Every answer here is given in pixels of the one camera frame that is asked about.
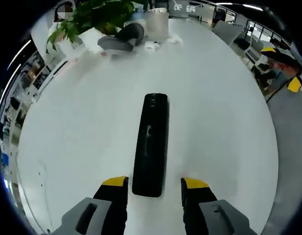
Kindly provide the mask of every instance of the desk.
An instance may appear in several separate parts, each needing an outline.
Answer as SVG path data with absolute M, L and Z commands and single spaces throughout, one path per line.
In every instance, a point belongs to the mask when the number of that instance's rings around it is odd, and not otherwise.
M 169 20 L 183 44 L 143 46 L 118 58 L 82 53 L 54 77 L 24 121 L 18 167 L 41 227 L 92 197 L 101 183 L 133 174 L 143 99 L 170 102 L 165 188 L 159 199 L 128 195 L 126 235 L 184 235 L 181 177 L 209 183 L 260 233 L 276 193 L 271 116 L 240 58 L 197 23 Z

